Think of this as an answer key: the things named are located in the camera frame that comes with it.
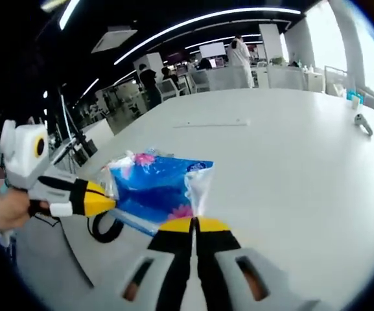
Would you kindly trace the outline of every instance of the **white desk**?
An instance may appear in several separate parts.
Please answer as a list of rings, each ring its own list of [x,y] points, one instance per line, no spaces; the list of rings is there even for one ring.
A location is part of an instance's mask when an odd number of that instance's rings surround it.
[[[288,273],[290,289],[341,309],[374,274],[374,136],[340,98],[285,89],[236,89],[172,98],[134,121],[81,168],[93,176],[125,150],[154,146],[215,162],[206,215]],[[362,107],[374,131],[374,110]],[[179,124],[249,126],[174,128]],[[86,219],[62,221],[96,285],[111,262],[148,237],[127,229],[98,244]]]

